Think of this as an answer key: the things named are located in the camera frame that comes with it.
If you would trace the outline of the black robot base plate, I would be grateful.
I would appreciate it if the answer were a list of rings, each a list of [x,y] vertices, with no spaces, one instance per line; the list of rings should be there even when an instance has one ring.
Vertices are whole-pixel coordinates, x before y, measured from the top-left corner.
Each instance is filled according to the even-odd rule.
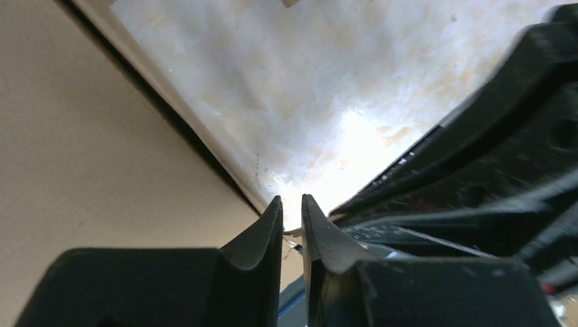
[[[514,257],[577,283],[577,5],[528,27],[447,124],[331,213],[417,256]]]

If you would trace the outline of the brown cardboard box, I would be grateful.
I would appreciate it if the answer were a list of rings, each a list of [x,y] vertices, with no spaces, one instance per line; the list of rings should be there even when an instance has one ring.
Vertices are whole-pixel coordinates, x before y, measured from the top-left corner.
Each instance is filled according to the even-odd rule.
[[[219,247],[257,214],[54,1],[1,2],[1,325],[76,247]]]

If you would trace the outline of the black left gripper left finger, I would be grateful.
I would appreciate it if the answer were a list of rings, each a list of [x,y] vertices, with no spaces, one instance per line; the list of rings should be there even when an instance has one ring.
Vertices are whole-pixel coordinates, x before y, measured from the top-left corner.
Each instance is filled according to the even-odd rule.
[[[17,326],[276,326],[283,208],[220,248],[76,248],[46,270]]]

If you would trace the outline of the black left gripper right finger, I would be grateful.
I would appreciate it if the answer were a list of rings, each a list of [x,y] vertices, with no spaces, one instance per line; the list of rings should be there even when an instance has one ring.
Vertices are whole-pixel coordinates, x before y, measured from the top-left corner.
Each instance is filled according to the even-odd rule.
[[[557,326],[530,270],[506,258],[379,258],[302,197],[309,326]]]

